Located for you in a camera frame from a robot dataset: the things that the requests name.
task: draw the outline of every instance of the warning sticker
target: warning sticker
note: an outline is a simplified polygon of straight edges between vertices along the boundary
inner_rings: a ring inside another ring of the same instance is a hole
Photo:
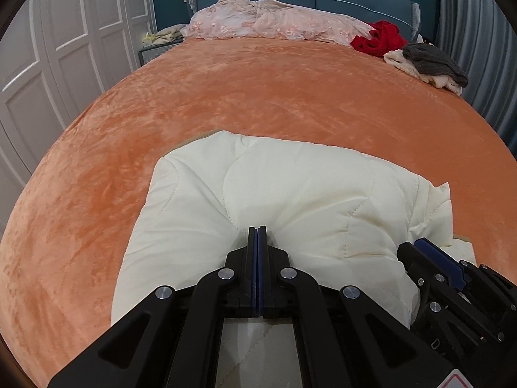
[[[448,377],[445,378],[445,381],[442,382],[438,388],[474,388],[472,384],[467,381],[467,378],[463,376],[463,374],[454,369]]]

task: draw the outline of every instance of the wardrobe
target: wardrobe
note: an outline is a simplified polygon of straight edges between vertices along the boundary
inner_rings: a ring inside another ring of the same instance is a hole
[[[26,0],[0,41],[0,236],[66,127],[138,68],[153,0]]]

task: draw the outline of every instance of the curtain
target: curtain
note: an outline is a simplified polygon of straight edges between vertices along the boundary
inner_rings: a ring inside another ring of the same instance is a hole
[[[463,98],[517,157],[517,36],[494,0],[440,0],[437,45],[469,76]]]

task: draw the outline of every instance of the orange velvet bedspread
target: orange velvet bedspread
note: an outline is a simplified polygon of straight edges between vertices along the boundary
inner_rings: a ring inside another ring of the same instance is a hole
[[[517,163],[462,99],[335,44],[190,41],[74,121],[11,215],[0,331],[39,387],[109,327],[154,164],[211,129],[350,147],[449,181],[454,231],[517,280]]]

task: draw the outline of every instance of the gray cloth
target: gray cloth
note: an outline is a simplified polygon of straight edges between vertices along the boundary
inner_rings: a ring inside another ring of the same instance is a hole
[[[402,48],[404,58],[411,61],[420,74],[451,77],[461,87],[467,87],[469,78],[456,62],[434,45],[410,43]]]

